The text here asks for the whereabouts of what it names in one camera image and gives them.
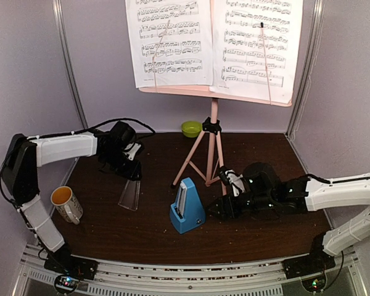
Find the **clear metronome front cover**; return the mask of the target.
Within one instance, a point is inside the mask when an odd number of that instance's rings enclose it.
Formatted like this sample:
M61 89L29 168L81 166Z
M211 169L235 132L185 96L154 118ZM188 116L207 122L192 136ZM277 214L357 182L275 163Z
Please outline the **clear metronome front cover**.
M121 193L118 205L127 210L136 211L139 204L141 182L127 180Z

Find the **blue metronome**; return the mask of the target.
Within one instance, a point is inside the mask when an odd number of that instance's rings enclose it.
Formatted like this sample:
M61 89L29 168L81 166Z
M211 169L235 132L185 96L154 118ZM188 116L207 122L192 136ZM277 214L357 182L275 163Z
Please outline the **blue metronome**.
M198 228L206 222L204 207L191 178L185 178L180 182L169 214L171 224L180 234Z

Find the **pink music stand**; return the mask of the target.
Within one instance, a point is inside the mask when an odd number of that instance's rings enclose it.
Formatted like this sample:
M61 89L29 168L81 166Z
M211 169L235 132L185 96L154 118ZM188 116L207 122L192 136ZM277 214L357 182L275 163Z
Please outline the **pink music stand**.
M213 3L214 1L210 1L212 25L213 25ZM213 49L213 28L212 28L212 49ZM210 143L208 145L207 170L205 173L201 174L201 177L205 181L206 185L211 185L212 183L218 180L218 177L215 174L216 169L222 166L224 163L223 150L221 146L221 126L218 120L218 101L220 99L234 99L237 101L243 101L241 99L225 97L222 94L211 92L210 86L177 85L177 86L138 88L141 91L149 91L152 93L180 94L186 96L202 96L211 98L212 100L211 115L202 124L202 133L209 134L210 136Z

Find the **sheet music page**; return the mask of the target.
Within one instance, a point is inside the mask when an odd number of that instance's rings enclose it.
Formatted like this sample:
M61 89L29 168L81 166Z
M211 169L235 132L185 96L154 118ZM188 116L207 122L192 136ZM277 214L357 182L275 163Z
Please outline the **sheet music page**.
M126 1L137 88L213 83L210 1Z
M303 1L214 1L210 91L290 106L302 18Z

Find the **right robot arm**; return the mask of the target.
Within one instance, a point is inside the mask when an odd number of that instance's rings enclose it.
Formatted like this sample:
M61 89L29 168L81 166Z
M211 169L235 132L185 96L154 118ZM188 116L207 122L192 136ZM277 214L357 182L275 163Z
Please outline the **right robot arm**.
M278 210L285 214L316 212L326 208L364 205L365 209L343 225L314 238L304 267L317 272L345 248L370 236L370 173L324 179L306 174L281 181L268 163L252 163L241 174L222 166L220 180L230 191L206 207L222 220L245 213Z

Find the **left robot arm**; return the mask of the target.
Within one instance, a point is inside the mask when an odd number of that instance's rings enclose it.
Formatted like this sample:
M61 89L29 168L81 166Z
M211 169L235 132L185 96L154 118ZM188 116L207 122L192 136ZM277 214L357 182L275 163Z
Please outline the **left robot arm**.
M148 137L155 135L152 127L137 119L114 118L63 133L36 136L17 133L10 140L0 167L2 197L42 244L48 260L64 274L76 269L76 260L42 200L39 174L45 166L96 157L109 172L128 181L140 181L142 165L138 155L144 150L146 137L138 136L132 123L145 127Z

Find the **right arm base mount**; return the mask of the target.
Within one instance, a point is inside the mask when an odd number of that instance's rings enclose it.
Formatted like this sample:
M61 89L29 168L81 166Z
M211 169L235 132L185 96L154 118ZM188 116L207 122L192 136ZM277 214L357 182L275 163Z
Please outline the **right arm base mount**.
M304 277L335 267L334 258L311 257L309 255L286 259L282 262L287 279Z

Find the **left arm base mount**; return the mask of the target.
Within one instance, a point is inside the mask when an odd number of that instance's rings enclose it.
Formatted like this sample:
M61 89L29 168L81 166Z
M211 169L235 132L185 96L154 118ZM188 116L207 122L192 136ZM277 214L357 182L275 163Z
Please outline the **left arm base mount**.
M44 268L60 274L66 274L81 280L93 280L97 271L98 262L85 258L71 257L68 264L62 263L60 266L53 259L48 259L44 263Z

